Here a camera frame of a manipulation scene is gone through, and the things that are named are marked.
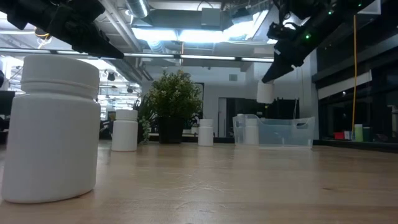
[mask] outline white plastic bottle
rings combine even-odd
[[[199,146],[213,146],[213,120],[201,119],[199,120]]]
[[[39,203],[76,197],[96,179],[99,71],[71,58],[30,55],[22,90],[12,103],[2,180],[9,202]]]
[[[246,119],[246,127],[244,130],[246,144],[257,146],[259,144],[259,126],[257,119]]]
[[[116,110],[113,123],[112,151],[134,152],[137,150],[138,112],[136,110]]]

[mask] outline clear plastic bin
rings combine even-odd
[[[234,117],[233,123],[237,146],[312,148],[314,117],[282,120],[242,114]]]

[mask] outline glass wall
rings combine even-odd
[[[354,88],[319,101],[320,137],[324,140],[398,143],[398,66],[372,71],[372,81],[357,86],[355,124],[361,138],[350,139]]]

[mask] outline wooden table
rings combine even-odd
[[[0,198],[0,223],[398,223],[398,155],[232,144],[98,151],[94,191],[54,203]],[[0,151],[0,182],[4,150]]]

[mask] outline ceiling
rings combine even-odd
[[[164,15],[171,15],[174,17],[164,18],[163,26],[173,27],[184,27],[189,24],[194,24],[200,21],[194,21],[198,15],[202,15],[200,11],[209,8],[220,9],[221,22],[220,26],[216,29],[225,29],[231,27],[224,27],[225,19],[231,20],[233,15],[236,13],[238,8],[248,8],[249,17],[252,17],[253,22],[249,25],[239,27],[239,29],[247,29],[248,32],[253,31],[253,37],[248,38],[233,38],[228,39],[224,42],[216,43],[191,43],[165,40],[161,41],[164,49],[168,53],[174,54],[192,54],[192,55],[217,55],[217,56],[243,56],[243,57],[273,57],[274,49],[273,44],[268,44],[269,40],[266,37],[269,24],[277,19],[277,10],[273,6],[271,0],[213,0],[213,1],[192,1],[192,0],[148,0],[150,5],[150,13],[144,19],[131,19],[131,16],[126,13],[126,0],[99,0],[106,8],[106,12],[98,16],[95,20],[97,26],[109,37],[110,42],[117,47],[120,51],[125,53],[137,52],[139,49],[142,52],[152,52],[153,49],[149,47],[149,44],[145,40],[137,39],[131,28],[141,26],[142,24],[155,24],[154,21],[158,21],[159,17]],[[264,17],[257,16],[254,19],[254,15],[258,13],[263,14]],[[192,15],[192,18],[186,18],[187,15]],[[180,24],[170,24],[170,21],[176,21],[176,18],[184,15],[186,19],[177,20]],[[294,22],[300,23],[302,21],[296,21],[295,17],[292,16]],[[33,48],[36,49],[39,46],[42,49],[57,49],[57,50],[71,50],[71,46],[56,39],[52,38],[51,42],[47,42],[45,45],[40,44],[41,41],[33,34],[34,27],[28,25],[25,30],[20,31],[15,28],[12,24],[8,23],[5,14],[0,14],[0,47],[12,47],[12,48]],[[181,30],[175,30],[177,36],[181,37]],[[246,63],[242,62],[223,62],[215,60],[197,60],[197,59],[143,59],[144,64],[147,66],[186,66],[186,67],[236,67],[236,68],[247,68]],[[150,74],[142,74],[142,71],[135,71],[134,68],[137,66],[145,68],[143,63],[139,62],[137,65],[135,60],[125,60],[123,63],[112,63],[116,67],[119,73],[127,78],[131,82],[140,83],[144,77]]]

